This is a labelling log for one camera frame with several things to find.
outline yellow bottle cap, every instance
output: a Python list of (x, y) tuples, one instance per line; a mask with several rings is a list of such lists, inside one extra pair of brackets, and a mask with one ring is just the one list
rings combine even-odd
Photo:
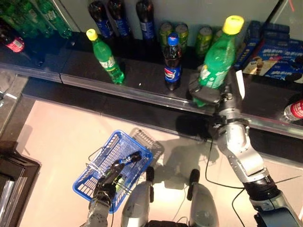
[(96, 33), (95, 29), (89, 29), (86, 31), (86, 35), (89, 38), (90, 41), (95, 41), (98, 39), (98, 34)]
[(241, 31), (241, 28), (244, 24), (243, 17), (232, 15), (227, 17), (223, 25), (223, 32), (228, 35), (235, 35)]

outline gray wall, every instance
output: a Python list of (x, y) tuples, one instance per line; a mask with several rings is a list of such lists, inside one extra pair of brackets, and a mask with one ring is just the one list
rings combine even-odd
[[(125, 0), (126, 13), (134, 37), (142, 39), (139, 19), (135, 4), (138, 0)], [(288, 0), (278, 16), (273, 18), (276, 23), (289, 25), (291, 37), (303, 40), (303, 1), (292, 0), (295, 11), (292, 12)], [(222, 26), (226, 17), (241, 15), (246, 22), (258, 20), (264, 22), (277, 0), (152, 0), (154, 4), (155, 25), (158, 31), (163, 21), (172, 23), (184, 22), (189, 27), (189, 45), (194, 45), (197, 32), (202, 24)], [(82, 32), (97, 27), (87, 10), (86, 0), (61, 0), (75, 23)], [(243, 37), (245, 28), (239, 35)]]

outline pepsi bottle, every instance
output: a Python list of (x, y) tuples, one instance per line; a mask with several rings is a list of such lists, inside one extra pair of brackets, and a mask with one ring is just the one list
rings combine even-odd
[(136, 11), (140, 20), (143, 40), (148, 46), (156, 41), (153, 21), (153, 4), (151, 0), (140, 0), (136, 4)]
[(180, 86), (181, 77), (181, 46), (179, 45), (178, 34), (173, 32), (167, 38), (167, 46), (164, 48), (163, 55), (165, 61), (165, 84), (173, 91)]
[(123, 0), (109, 0), (108, 11), (115, 21), (116, 27), (122, 40), (131, 39), (131, 29), (126, 19), (126, 12)]
[(115, 37), (113, 28), (108, 20), (106, 9), (100, 0), (88, 0), (88, 9), (90, 16), (96, 22), (103, 40), (113, 40)]

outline black shelf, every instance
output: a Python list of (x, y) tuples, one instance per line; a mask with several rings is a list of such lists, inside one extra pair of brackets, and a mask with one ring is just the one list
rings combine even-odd
[(69, 58), (72, 52), (71, 46), (75, 43), (78, 36), (79, 34), (75, 33), (69, 40), (66, 40), (55, 32), (49, 39), (43, 37), (26, 39), (26, 45), (45, 58), (45, 62), (41, 67), (36, 66), (24, 56), (13, 53), (12, 50), (1, 45), (0, 68), (12, 70), (25, 76), (62, 83), (60, 72)]
[[(121, 85), (111, 82), (84, 33), (75, 33), (71, 40), (57, 36), (50, 39), (41, 68), (2, 47), (0, 68), (181, 111), (204, 115), (214, 113), (212, 106), (197, 108), (187, 91), (190, 75), (202, 63), (195, 57), (194, 48), (188, 47), (183, 56), (181, 87), (175, 91), (165, 87), (163, 56), (158, 46), (145, 48), (142, 40), (132, 40), (130, 45), (119, 41), (111, 48), (125, 72), (125, 82)], [(303, 121), (292, 124), (279, 121), (284, 108), (303, 96), (302, 84), (253, 75), (244, 75), (244, 83), (246, 96), (242, 116), (250, 120), (252, 128), (303, 139)]]
[[(195, 140), (210, 137), (208, 127), (212, 117), (207, 115), (34, 78), (29, 80), (23, 94)], [(250, 129), (250, 140), (258, 152), (303, 163), (301, 139)]]

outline bottle label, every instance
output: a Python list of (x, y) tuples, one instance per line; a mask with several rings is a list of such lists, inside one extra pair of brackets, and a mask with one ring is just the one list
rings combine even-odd
[(297, 118), (303, 118), (303, 100), (293, 103), (290, 106), (290, 111)]
[(167, 82), (170, 82), (170, 83), (176, 82), (180, 79), (181, 65), (174, 69), (166, 66), (164, 68), (164, 73), (165, 73), (165, 80)]
[(203, 65), (202, 70), (200, 72), (200, 79), (201, 79), (200, 84), (202, 86), (218, 88), (223, 83), (224, 78), (228, 72), (228, 69), (213, 74), (210, 71), (208, 71), (207, 65)]
[(144, 39), (153, 39), (155, 37), (153, 21), (147, 23), (140, 22), (140, 25)]
[(35, 12), (33, 9), (30, 9), (30, 10), (28, 11), (28, 13), (29, 13), (30, 16), (31, 16), (31, 20), (32, 20), (35, 24), (37, 24), (37, 23), (38, 23), (38, 20), (37, 20), (38, 15), (36, 14), (36, 12)]
[(49, 21), (53, 21), (57, 18), (56, 13), (53, 10), (48, 11), (45, 16)]
[(126, 18), (123, 18), (121, 20), (115, 20), (115, 23), (121, 36), (127, 36), (130, 34), (131, 29), (128, 25)]
[(24, 49), (24, 42), (21, 38), (16, 38), (13, 42), (6, 45), (9, 49), (11, 49), (15, 53), (19, 53)]
[(111, 56), (108, 61), (100, 61), (100, 64), (102, 65), (103, 68), (105, 68), (105, 70), (110, 70), (111, 67), (113, 67), (115, 65), (115, 59), (113, 56)]
[(101, 22), (97, 22), (96, 24), (104, 38), (110, 38), (113, 35), (114, 31), (109, 23), (109, 20), (103, 20)]

